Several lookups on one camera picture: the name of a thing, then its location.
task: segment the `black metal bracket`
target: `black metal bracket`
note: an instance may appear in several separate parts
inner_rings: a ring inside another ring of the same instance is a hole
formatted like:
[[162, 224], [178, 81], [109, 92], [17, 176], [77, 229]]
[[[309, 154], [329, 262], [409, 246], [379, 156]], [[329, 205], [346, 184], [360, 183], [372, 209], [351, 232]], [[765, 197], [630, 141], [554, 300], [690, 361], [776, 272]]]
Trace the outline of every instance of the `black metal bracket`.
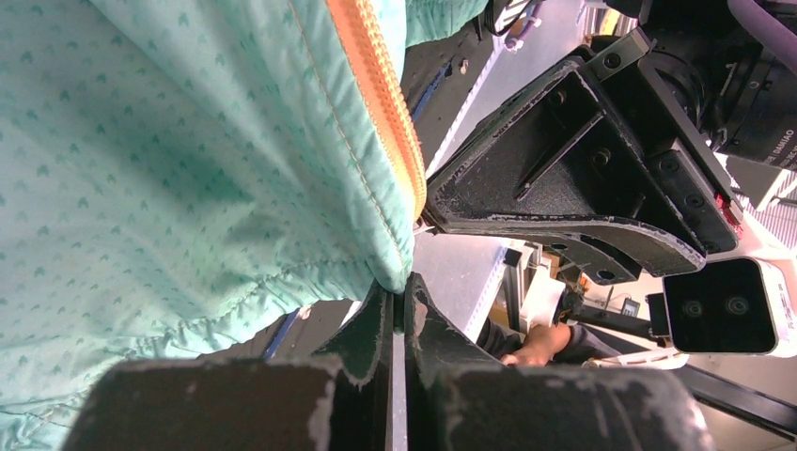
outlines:
[[401, 295], [374, 284], [307, 359], [117, 365], [64, 449], [391, 449], [394, 331], [410, 450], [711, 449], [669, 374], [504, 367], [437, 310], [418, 274]]
[[430, 178], [424, 220], [542, 243], [601, 285], [696, 272], [733, 249], [715, 200], [733, 194], [647, 62], [652, 45], [634, 30], [576, 49], [521, 89]]
[[634, 17], [639, 23], [648, 21], [653, 0], [606, 0], [606, 6], [616, 9], [624, 16]]
[[650, 321], [629, 317], [616, 312], [609, 312], [602, 308], [583, 305], [577, 312], [568, 314], [567, 319], [572, 319], [582, 324], [611, 329], [622, 334], [645, 338], [650, 341], [656, 341], [650, 329]]

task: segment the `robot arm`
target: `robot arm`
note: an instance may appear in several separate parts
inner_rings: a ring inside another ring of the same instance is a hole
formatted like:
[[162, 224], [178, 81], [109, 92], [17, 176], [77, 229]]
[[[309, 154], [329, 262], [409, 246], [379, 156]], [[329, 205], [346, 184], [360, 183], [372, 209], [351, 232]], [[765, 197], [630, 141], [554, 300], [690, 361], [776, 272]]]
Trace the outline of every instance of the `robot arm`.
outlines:
[[[540, 243], [601, 285], [664, 277], [680, 350], [795, 355], [794, 258], [743, 215], [712, 152], [797, 168], [797, 74], [725, 0], [626, 3], [650, 5], [647, 22], [485, 118], [430, 178], [423, 218]], [[797, 7], [767, 8], [797, 29]]]

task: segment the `orange zipper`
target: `orange zipper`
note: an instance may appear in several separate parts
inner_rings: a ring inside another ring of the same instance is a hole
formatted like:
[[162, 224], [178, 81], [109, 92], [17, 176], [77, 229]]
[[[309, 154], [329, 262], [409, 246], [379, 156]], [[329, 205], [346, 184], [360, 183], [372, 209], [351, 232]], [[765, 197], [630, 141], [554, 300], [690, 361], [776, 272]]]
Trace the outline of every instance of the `orange zipper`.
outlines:
[[414, 200], [413, 219], [417, 219], [426, 203], [423, 160], [376, 14], [369, 0], [326, 0], [326, 4], [398, 183]]

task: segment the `person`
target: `person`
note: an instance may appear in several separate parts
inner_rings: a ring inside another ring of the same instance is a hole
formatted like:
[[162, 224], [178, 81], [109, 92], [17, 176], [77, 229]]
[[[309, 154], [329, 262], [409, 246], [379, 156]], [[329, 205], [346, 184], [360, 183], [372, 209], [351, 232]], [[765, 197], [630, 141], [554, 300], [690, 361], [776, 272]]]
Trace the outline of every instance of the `person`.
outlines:
[[504, 365], [513, 366], [580, 365], [589, 359], [620, 355], [584, 326], [565, 323], [535, 326], [523, 339], [520, 334], [487, 319], [477, 345]]

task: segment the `screw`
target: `screw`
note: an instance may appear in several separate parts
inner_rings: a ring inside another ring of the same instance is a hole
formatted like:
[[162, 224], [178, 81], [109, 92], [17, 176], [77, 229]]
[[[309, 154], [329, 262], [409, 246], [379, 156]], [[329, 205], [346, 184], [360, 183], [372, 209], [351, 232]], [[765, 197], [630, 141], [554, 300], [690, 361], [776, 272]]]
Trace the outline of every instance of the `screw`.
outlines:
[[662, 168], [663, 171], [666, 172], [678, 172], [680, 169], [680, 164], [673, 160], [672, 158], [666, 158], [659, 163], [659, 167]]
[[607, 148], [599, 148], [592, 154], [592, 162], [598, 166], [606, 166], [612, 158], [612, 152]]
[[557, 89], [548, 95], [548, 102], [553, 106], [561, 106], [568, 99], [567, 93], [561, 89]]
[[603, 59], [603, 65], [607, 69], [617, 69], [620, 67], [620, 63], [622, 63], [622, 58], [620, 58], [619, 54], [608, 54]]
[[693, 209], [699, 209], [706, 205], [706, 201], [703, 200], [703, 197], [697, 194], [689, 194], [686, 196], [686, 205], [692, 207]]

